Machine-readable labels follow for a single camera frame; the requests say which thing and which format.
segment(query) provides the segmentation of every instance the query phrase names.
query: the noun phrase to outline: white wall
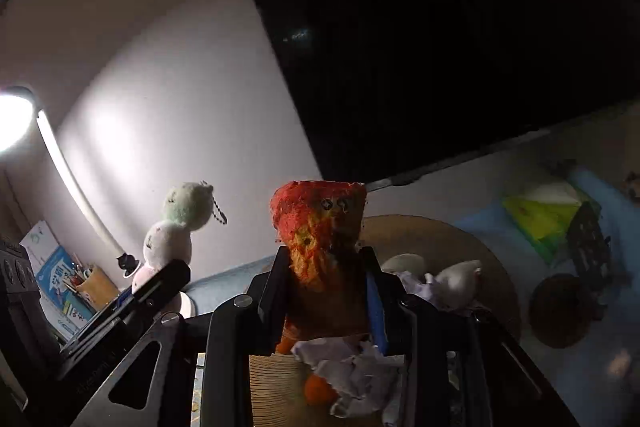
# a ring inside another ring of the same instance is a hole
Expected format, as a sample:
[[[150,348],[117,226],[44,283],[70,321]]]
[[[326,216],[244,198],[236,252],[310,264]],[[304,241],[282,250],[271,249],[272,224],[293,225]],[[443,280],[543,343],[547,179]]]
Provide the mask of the white wall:
[[[193,234],[192,280],[273,253],[270,196],[319,176],[252,0],[11,0],[0,39],[0,86],[41,97],[127,251],[172,185],[214,185],[229,224]],[[5,159],[25,212],[122,285],[32,131]]]
[[[428,145],[425,136],[422,146]],[[367,197],[366,216],[409,214],[452,223],[492,201],[549,181],[546,166],[575,159],[616,188],[640,172],[640,103],[568,126],[517,148],[437,171]]]

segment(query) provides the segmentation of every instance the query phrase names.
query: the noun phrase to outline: black device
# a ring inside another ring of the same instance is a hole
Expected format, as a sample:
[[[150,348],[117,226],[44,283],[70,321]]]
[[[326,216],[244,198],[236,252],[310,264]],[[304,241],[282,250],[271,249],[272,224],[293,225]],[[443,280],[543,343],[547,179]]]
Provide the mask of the black device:
[[[402,427],[577,427],[552,386],[491,314],[463,317],[439,312],[405,293],[397,277],[382,272],[372,249],[360,253],[369,280],[367,292],[372,294],[369,302],[378,303],[373,306],[382,318],[382,333],[374,337],[382,334],[386,352],[405,357]],[[144,296],[130,305],[131,312],[142,311],[138,306],[158,294],[162,279],[180,279],[176,272],[183,268],[176,263],[150,281]],[[270,272],[255,276],[245,294],[212,313],[183,319],[170,312],[156,318],[75,419],[62,420],[62,425],[186,427],[196,359],[206,352],[200,425],[250,427],[248,356],[274,351],[286,315],[289,282],[289,252],[281,247]],[[80,344],[108,323],[102,324],[72,351],[78,352]],[[107,337],[103,342],[109,343]],[[85,346],[88,353],[95,349]],[[449,383],[449,371],[458,375],[459,389]]]
[[[26,395],[26,403],[18,397],[23,420],[54,427],[74,421],[191,274],[184,262],[171,261],[123,303],[113,299],[61,350],[26,250],[0,239],[0,271],[0,351]],[[0,394],[15,396],[5,387]],[[7,407],[15,406],[12,399]]]

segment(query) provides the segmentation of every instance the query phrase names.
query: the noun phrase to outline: plush toy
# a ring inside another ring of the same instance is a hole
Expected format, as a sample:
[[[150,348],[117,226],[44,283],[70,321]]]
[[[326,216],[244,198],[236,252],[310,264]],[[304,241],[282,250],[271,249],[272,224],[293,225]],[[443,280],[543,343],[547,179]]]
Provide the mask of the plush toy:
[[[213,187],[206,182],[183,183],[169,191],[162,204],[162,220],[146,233],[142,250],[145,264],[133,275],[133,293],[169,261],[191,262],[191,232],[207,224],[214,206],[220,211],[213,198]],[[225,215],[220,214],[222,219],[216,219],[226,224]]]
[[[438,301],[441,307],[460,310],[468,306],[476,295],[482,264],[478,259],[463,261],[445,268],[434,277],[424,274],[427,283],[438,284]]]
[[[296,341],[369,331],[365,271],[355,250],[367,192],[362,184],[305,181],[279,188],[273,226],[293,273],[278,352]]]
[[[424,274],[424,259],[415,253],[401,253],[387,259],[380,267],[383,272],[409,272],[415,279],[421,279]]]

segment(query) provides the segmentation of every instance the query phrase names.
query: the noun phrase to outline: lamp light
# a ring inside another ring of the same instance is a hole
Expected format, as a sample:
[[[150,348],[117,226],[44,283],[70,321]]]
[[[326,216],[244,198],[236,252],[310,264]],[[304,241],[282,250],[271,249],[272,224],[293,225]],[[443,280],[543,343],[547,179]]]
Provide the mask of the lamp light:
[[[0,90],[0,153],[24,136],[34,113],[37,114],[36,123],[40,135],[66,189],[82,215],[117,258],[118,266],[125,271],[124,277],[131,277],[140,266],[140,261],[123,250],[96,214],[66,163],[44,109],[38,106],[35,96],[26,87],[8,87]]]

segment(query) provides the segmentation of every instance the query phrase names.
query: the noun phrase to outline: crumpled paper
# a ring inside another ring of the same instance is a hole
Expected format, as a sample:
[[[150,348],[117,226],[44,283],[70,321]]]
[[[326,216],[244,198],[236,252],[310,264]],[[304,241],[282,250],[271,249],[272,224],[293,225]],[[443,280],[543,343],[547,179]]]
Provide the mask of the crumpled paper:
[[[298,342],[291,352],[338,393],[331,415],[349,418],[382,410],[385,426],[398,423],[404,356],[384,357],[369,341],[355,346],[344,338]]]

